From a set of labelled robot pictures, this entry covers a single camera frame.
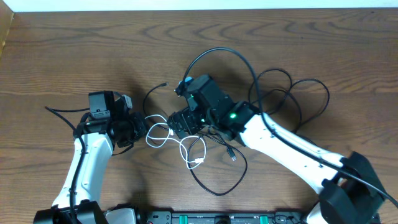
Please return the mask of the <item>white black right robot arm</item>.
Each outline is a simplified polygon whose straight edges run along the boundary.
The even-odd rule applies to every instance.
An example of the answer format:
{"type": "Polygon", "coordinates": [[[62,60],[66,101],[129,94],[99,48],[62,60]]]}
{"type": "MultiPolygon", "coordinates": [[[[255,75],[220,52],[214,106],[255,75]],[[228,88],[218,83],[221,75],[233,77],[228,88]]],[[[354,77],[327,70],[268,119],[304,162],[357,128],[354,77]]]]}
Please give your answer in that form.
{"type": "Polygon", "coordinates": [[[224,138],[259,151],[303,179],[318,195],[305,223],[368,223],[387,196],[370,162],[322,149],[284,129],[248,102],[200,103],[171,114],[169,127],[179,138],[206,125],[224,138]]]}

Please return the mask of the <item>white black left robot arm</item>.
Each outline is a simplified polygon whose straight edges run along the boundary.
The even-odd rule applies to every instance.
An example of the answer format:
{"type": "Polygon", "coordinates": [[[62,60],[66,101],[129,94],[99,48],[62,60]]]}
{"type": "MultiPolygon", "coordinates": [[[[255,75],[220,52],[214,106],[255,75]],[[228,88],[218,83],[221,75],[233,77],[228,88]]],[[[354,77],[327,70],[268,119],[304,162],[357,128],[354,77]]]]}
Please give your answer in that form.
{"type": "Polygon", "coordinates": [[[34,223],[137,223],[132,206],[106,212],[99,206],[108,161],[115,145],[132,149],[146,135],[148,125],[139,112],[119,120],[80,123],[73,131],[75,153],[65,183],[50,209],[39,210],[34,223]]]}

